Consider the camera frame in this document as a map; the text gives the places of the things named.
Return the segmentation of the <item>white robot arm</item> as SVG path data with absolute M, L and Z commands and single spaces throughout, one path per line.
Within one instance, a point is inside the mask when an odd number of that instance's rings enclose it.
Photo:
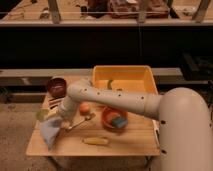
M 81 79 L 68 86 L 59 113 L 72 117 L 83 101 L 157 120 L 161 171 L 213 171 L 213 124 L 205 100 L 196 91 L 180 87 L 157 95 L 104 90 Z

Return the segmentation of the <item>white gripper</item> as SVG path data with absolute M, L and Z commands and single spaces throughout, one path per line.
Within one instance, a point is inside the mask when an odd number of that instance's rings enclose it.
M 58 114 L 65 120 L 73 122 L 77 113 L 79 103 L 73 101 L 69 96 L 65 96 L 58 105 Z

